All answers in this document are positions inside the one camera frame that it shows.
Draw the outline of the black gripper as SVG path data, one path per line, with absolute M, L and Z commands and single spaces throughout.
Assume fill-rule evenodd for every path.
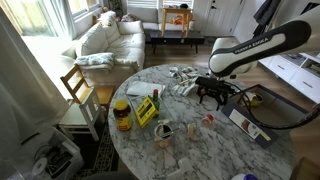
M 213 78 L 198 77 L 195 81 L 198 85 L 197 95 L 200 97 L 199 103 L 202 103 L 203 97 L 208 95 L 217 101 L 216 111 L 219 110 L 221 102 L 227 102 L 228 97 L 235 93 L 224 80 Z

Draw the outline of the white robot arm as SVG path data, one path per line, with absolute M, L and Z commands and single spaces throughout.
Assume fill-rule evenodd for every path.
M 320 50 L 320 6 L 233 47 L 218 42 L 211 53 L 208 67 L 219 78 L 243 74 L 263 58 L 278 54 L 318 52 Z

